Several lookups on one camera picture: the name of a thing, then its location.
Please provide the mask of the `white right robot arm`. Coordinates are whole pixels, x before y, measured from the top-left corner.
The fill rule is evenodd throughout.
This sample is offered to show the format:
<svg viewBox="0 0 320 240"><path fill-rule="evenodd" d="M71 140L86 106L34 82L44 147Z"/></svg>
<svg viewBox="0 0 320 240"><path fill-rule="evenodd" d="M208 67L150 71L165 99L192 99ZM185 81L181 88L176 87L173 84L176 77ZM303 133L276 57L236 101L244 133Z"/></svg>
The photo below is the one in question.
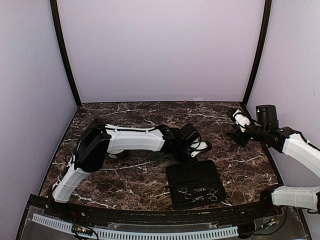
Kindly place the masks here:
<svg viewBox="0 0 320 240"><path fill-rule="evenodd" d="M259 142L271 149L275 166L282 178L263 190L255 213L266 217L275 206L288 206L320 212L320 148L301 131L280 126L275 105L258 105L256 118L240 109L230 108L227 115L234 129L227 133L235 143L245 147Z"/></svg>

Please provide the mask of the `silver thinning scissors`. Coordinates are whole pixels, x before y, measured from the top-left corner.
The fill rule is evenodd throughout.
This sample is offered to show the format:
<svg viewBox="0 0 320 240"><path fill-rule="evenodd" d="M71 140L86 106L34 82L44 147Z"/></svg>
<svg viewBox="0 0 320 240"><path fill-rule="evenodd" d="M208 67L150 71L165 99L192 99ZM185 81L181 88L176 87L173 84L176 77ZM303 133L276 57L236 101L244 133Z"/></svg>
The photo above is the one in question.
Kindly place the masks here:
<svg viewBox="0 0 320 240"><path fill-rule="evenodd" d="M210 189L209 192L206 194L208 200L210 200L211 202L217 202L218 201L218 197L217 197L217 193L218 193L218 189Z"/></svg>

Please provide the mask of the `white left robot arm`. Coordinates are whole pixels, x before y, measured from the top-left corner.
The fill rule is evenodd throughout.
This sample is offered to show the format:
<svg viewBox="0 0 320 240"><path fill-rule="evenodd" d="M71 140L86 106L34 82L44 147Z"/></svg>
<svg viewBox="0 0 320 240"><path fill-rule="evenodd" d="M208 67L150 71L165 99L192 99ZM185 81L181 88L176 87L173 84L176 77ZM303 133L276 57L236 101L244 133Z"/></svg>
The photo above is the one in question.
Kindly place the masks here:
<svg viewBox="0 0 320 240"><path fill-rule="evenodd" d="M200 133L191 123L181 128L165 124L132 128L105 124L97 118L81 134L67 167L49 189L48 196L53 200L50 208L58 217L67 218L71 194L83 179L102 168L107 155L117 158L135 150L159 152L173 155L189 167L198 160L200 140Z"/></svg>

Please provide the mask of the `black zippered tool case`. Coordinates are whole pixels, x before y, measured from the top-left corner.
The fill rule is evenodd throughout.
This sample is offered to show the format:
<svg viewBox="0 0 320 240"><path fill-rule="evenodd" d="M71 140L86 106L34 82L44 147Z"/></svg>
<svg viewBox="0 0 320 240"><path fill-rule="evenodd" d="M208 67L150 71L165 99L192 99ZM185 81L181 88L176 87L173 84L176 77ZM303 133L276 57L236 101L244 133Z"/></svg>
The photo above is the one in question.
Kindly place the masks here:
<svg viewBox="0 0 320 240"><path fill-rule="evenodd" d="M212 160L199 161L188 169L183 169L179 164L172 164L165 170L174 210L180 211L218 204L226 199L225 187ZM192 198L186 200L183 193L177 192L181 188L187 188ZM212 202L207 198L207 193L211 189L218 190L217 202Z"/></svg>

